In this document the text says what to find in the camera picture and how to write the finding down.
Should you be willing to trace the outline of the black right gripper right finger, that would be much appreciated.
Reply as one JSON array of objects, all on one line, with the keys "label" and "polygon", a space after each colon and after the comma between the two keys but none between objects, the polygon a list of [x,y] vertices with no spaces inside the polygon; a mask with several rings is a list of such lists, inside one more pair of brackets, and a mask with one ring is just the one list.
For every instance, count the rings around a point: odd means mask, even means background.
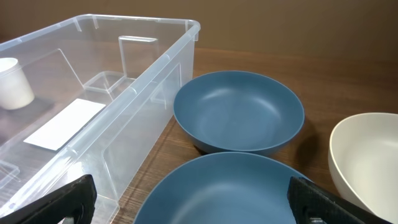
[{"label": "black right gripper right finger", "polygon": [[297,224],[391,224],[304,177],[291,177],[287,198]]}]

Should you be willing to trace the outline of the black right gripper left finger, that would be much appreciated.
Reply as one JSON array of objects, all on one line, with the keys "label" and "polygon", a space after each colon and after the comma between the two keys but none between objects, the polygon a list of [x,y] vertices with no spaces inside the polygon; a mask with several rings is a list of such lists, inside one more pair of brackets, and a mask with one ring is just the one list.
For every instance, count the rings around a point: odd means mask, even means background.
[{"label": "black right gripper left finger", "polygon": [[4,224],[91,223],[97,191],[93,176],[85,174],[44,197],[1,218]]}]

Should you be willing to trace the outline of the dark blue bowl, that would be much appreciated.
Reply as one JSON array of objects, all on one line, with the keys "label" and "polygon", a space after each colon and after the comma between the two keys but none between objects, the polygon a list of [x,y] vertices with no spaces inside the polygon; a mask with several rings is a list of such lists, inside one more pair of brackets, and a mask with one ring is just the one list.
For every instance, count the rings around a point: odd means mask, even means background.
[{"label": "dark blue bowl", "polygon": [[174,99],[177,123],[204,153],[248,152],[269,156],[301,131],[305,110],[281,82],[227,70],[194,78]]},{"label": "dark blue bowl", "polygon": [[135,223],[295,223],[287,199],[297,170],[245,152],[190,160],[147,196]]}]

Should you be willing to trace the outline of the cream large bowl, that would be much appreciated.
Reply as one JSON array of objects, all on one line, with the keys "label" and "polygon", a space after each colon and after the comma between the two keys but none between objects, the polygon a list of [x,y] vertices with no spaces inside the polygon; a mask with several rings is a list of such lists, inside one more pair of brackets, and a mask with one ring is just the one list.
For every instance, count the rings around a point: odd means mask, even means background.
[{"label": "cream large bowl", "polygon": [[332,130],[328,166],[341,197],[397,223],[397,115],[361,113]]}]

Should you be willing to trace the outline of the cream plastic cup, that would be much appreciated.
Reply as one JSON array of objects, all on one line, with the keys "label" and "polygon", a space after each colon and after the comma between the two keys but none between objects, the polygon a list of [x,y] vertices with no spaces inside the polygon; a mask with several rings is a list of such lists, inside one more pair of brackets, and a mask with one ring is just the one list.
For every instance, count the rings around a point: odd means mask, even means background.
[{"label": "cream plastic cup", "polygon": [[1,107],[17,110],[33,102],[35,96],[16,58],[1,58]]}]

